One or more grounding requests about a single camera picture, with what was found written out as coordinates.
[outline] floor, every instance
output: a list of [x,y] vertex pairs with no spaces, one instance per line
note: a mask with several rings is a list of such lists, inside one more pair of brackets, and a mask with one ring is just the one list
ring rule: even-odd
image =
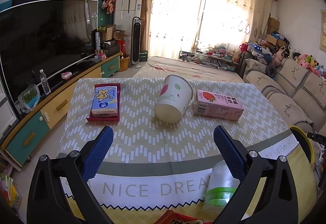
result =
[[[126,71],[116,72],[113,78],[130,78],[137,73],[138,69],[128,68]],[[66,116],[64,116],[51,131],[45,136],[43,141],[35,148],[31,154],[32,161],[25,163],[22,171],[18,172],[15,169],[11,177],[14,179],[14,185],[22,194],[22,204],[19,208],[18,214],[22,222],[26,223],[26,210],[29,187],[31,185],[32,176],[39,157],[47,154],[51,159],[56,158],[59,149],[59,140],[64,134],[66,124]]]

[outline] blue gripper pad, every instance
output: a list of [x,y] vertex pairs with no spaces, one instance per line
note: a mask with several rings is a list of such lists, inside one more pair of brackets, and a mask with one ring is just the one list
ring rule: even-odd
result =
[[242,183],[246,177],[245,161],[226,133],[221,127],[217,126],[214,130],[214,142],[225,160],[232,176],[239,179]]
[[113,129],[108,127],[97,140],[90,153],[83,162],[82,178],[87,183],[95,174],[103,162],[105,155],[113,143]]

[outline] embroidered deer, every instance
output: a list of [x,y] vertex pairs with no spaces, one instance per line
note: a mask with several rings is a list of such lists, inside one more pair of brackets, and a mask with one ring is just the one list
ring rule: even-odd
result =
[[324,85],[326,85],[325,83],[321,83],[321,84],[319,84],[319,92],[322,94],[322,95],[324,95],[324,92],[323,92],[323,87],[324,87]]
[[292,72],[292,78],[294,78],[295,80],[296,80],[297,78],[294,76],[294,74],[295,74],[295,72],[296,72],[297,70],[299,70],[299,68],[294,67],[293,70],[291,71],[291,72]]
[[257,63],[254,63],[254,67],[257,67],[260,70],[260,65]]
[[261,79],[266,79],[266,78],[264,78],[264,77],[258,77],[257,84],[258,84],[259,86],[260,86],[259,81],[260,81]]
[[293,109],[293,110],[296,111],[296,109],[294,108],[294,105],[292,105],[292,104],[290,104],[290,105],[285,105],[285,106],[286,106],[286,107],[285,107],[284,112],[285,112],[285,114],[287,115],[287,117],[290,117],[290,115],[287,113],[287,111],[289,111],[290,109]]

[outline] metal screw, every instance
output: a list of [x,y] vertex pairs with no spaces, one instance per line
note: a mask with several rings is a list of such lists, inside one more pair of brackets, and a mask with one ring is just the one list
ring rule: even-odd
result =
[[286,162],[286,157],[285,157],[285,156],[280,156],[280,160],[281,160],[282,162]]
[[258,156],[258,153],[254,150],[249,151],[249,155],[252,156],[253,158],[256,158]]
[[70,155],[70,157],[74,158],[74,157],[77,157],[78,154],[79,154],[79,151],[77,151],[77,150],[73,150],[72,152],[70,152],[69,155]]
[[48,158],[48,156],[46,156],[46,155],[42,155],[42,156],[40,157],[40,161],[45,161],[47,158]]

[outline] pink carton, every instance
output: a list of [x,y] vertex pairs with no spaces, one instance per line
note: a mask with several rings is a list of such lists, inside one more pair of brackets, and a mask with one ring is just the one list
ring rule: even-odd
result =
[[237,98],[197,90],[195,114],[238,121],[243,111],[243,105]]

